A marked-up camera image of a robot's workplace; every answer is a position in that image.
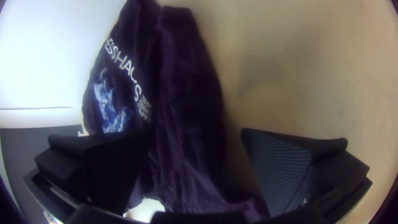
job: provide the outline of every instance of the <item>t-shirt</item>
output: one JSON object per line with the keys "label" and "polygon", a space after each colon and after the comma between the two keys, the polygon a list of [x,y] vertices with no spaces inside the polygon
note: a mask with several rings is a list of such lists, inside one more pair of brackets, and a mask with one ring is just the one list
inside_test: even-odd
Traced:
{"label": "t-shirt", "polygon": [[83,116],[90,135],[153,127],[129,208],[145,196],[170,212],[269,218],[263,199],[222,178],[221,85],[189,9],[127,1],[91,70]]}
{"label": "t-shirt", "polygon": [[[156,8],[152,1],[127,1],[100,49],[83,97],[84,126],[89,134],[138,129],[152,124],[151,64]],[[132,13],[131,8],[139,10]]]}

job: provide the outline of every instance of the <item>graphic print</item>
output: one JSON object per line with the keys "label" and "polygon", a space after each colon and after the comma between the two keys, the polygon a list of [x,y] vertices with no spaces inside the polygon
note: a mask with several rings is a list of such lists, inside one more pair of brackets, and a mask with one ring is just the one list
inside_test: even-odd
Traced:
{"label": "graphic print", "polygon": [[128,107],[123,107],[117,114],[113,102],[115,88],[112,84],[112,76],[107,71],[107,68],[101,71],[100,83],[94,84],[94,92],[103,118],[102,130],[104,133],[112,133],[123,131],[134,112]]}
{"label": "graphic print", "polygon": [[109,35],[108,39],[105,41],[104,45],[105,50],[111,56],[113,63],[117,65],[122,73],[128,75],[133,81],[133,89],[134,89],[134,101],[138,102],[136,106],[138,107],[138,114],[142,117],[144,121],[148,124],[152,123],[152,104],[149,99],[146,98],[143,94],[143,90],[141,85],[138,83],[138,80],[134,78],[133,72],[135,67],[133,66],[133,62],[127,57],[126,54],[123,54],[118,46],[116,46],[112,37]]}

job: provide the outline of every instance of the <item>blue graphic print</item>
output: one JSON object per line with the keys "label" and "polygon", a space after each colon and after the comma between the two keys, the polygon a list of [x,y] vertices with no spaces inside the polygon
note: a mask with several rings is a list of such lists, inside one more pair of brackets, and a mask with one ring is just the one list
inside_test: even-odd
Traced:
{"label": "blue graphic print", "polygon": [[106,77],[106,73],[107,68],[104,68],[99,75],[101,83],[94,84],[95,97],[103,119],[102,130],[104,133],[123,131],[134,113],[130,108],[123,107],[121,112],[116,114],[113,104],[114,87]]}

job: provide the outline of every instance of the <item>beige wall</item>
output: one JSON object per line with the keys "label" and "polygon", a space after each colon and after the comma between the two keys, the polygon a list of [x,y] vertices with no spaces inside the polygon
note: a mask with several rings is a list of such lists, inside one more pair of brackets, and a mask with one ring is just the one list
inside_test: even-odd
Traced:
{"label": "beige wall", "polygon": [[390,2],[160,2],[189,7],[197,19],[222,83],[231,158],[245,156],[241,127],[346,137],[373,181],[347,223],[367,223],[398,172],[398,16]]}

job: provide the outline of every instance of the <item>dark clothing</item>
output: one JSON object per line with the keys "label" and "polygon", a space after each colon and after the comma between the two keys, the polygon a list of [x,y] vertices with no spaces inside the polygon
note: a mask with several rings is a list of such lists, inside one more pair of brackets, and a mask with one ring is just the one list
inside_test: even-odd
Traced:
{"label": "dark clothing", "polygon": [[222,181],[221,87],[190,10],[128,0],[110,38],[90,74],[84,125],[90,134],[154,128],[155,146],[130,207],[151,195],[171,212],[268,218],[262,199]]}

